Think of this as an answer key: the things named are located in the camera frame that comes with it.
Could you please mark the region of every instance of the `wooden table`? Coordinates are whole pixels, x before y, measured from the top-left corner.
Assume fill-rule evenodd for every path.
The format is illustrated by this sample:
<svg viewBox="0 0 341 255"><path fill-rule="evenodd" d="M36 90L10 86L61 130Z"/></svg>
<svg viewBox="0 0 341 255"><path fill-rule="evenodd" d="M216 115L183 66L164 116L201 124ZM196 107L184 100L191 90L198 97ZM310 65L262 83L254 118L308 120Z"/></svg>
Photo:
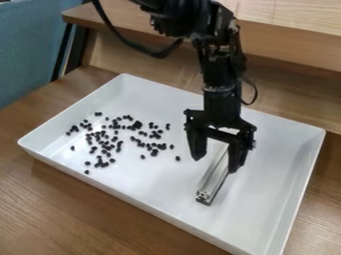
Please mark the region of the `wooden table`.
<svg viewBox="0 0 341 255"><path fill-rule="evenodd" d="M0 111L0 254L226 254L16 144L115 75L83 67ZM328 133L285 254L341 254L340 155Z"/></svg>

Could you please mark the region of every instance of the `wooden shelf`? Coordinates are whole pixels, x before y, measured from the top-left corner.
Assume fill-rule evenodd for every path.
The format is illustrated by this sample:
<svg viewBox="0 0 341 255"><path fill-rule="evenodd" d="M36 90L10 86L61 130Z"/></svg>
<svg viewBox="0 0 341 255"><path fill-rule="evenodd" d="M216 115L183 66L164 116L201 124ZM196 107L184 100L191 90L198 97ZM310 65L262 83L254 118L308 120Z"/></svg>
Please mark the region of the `wooden shelf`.
<svg viewBox="0 0 341 255"><path fill-rule="evenodd" d="M150 17L127 0L102 0L123 32L160 36ZM242 28L246 53L276 60L341 71L341 3L334 0L220 0L234 11ZM63 13L69 23L108 31L92 4Z"/></svg>
<svg viewBox="0 0 341 255"><path fill-rule="evenodd" d="M22 135L115 75L83 67L0 111L2 253L227 255L114 196L35 160L16 144ZM273 79L278 78L278 74L273 74ZM294 77L292 85L301 79ZM330 86L327 84L321 91L324 97L334 97L331 91L326 93ZM264 90L274 94L278 87L281 86L277 84ZM306 90L303 87L290 90L302 90L300 97L304 101ZM313 96L318 105L320 96ZM341 250L340 153L341 135L327 133L284 254L327 255Z"/></svg>

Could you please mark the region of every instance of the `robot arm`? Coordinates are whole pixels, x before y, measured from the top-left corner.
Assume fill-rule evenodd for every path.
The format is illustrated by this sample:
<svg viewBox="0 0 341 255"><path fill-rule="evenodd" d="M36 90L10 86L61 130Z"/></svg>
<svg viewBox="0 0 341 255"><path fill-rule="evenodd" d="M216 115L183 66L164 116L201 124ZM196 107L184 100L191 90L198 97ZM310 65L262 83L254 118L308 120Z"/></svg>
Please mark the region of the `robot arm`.
<svg viewBox="0 0 341 255"><path fill-rule="evenodd" d="M240 117L241 76L246 66L239 41L239 27L233 13L209 0L131 0L151 14L151 25L161 34L177 40L160 52L152 52L124 38L111 24L99 0L93 0L105 23L126 44L153 57L164 58L178 47L183 38L190 38L196 48L203 76L203 111L185 110L184 129L191 156L200 160L206 155L207 139L229 144L227 170L214 188L205 190L205 183L196 200L210 205L225 179L244 165L248 151L254 148L256 127ZM237 134L219 130L234 128Z"/></svg>

